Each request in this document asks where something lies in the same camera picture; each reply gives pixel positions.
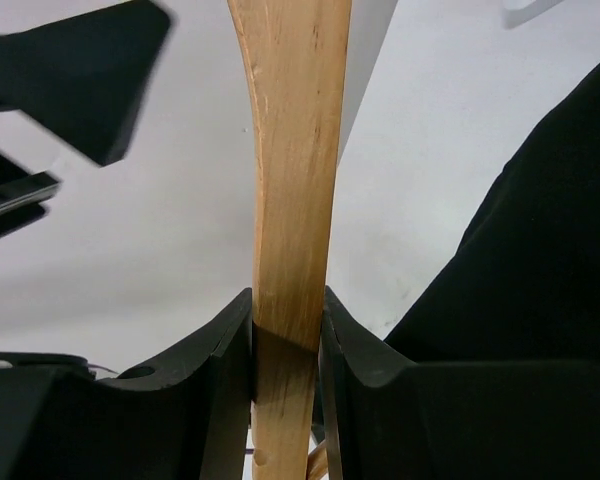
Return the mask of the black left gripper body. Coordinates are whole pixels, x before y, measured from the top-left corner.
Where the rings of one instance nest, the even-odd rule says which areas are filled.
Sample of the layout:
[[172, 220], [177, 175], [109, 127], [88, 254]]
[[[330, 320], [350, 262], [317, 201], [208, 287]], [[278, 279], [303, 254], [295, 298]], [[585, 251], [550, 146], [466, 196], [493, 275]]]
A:
[[0, 112], [23, 112], [101, 167], [120, 161], [172, 23], [153, 1], [125, 1], [0, 34]]

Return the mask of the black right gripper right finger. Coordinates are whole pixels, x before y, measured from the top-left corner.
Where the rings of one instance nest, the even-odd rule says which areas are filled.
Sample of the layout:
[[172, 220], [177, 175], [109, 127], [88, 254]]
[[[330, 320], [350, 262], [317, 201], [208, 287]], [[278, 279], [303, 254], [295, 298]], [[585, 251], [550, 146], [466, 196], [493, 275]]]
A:
[[319, 354], [329, 476], [418, 479], [420, 419], [409, 361], [325, 291]]

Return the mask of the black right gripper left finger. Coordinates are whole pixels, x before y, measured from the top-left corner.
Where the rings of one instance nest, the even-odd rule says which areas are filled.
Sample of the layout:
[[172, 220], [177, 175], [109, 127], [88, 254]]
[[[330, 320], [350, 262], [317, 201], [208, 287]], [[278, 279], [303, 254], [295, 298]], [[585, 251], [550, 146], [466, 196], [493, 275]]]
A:
[[239, 479], [250, 417], [251, 292], [105, 385], [115, 457], [102, 479]]

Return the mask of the black trousers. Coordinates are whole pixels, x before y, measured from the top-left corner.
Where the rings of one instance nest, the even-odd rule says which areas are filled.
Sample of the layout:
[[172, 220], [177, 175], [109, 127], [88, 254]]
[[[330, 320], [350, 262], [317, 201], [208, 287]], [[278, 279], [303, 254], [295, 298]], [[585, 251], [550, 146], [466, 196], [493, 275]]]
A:
[[386, 341], [415, 361], [600, 361], [600, 63], [504, 166]]

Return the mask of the wooden clothes hanger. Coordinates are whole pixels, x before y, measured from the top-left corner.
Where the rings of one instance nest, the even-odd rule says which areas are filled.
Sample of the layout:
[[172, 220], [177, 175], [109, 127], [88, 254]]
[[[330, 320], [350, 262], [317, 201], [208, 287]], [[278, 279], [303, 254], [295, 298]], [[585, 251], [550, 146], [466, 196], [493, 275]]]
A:
[[233, 1], [256, 153], [257, 479], [302, 479], [320, 342], [352, 5]]

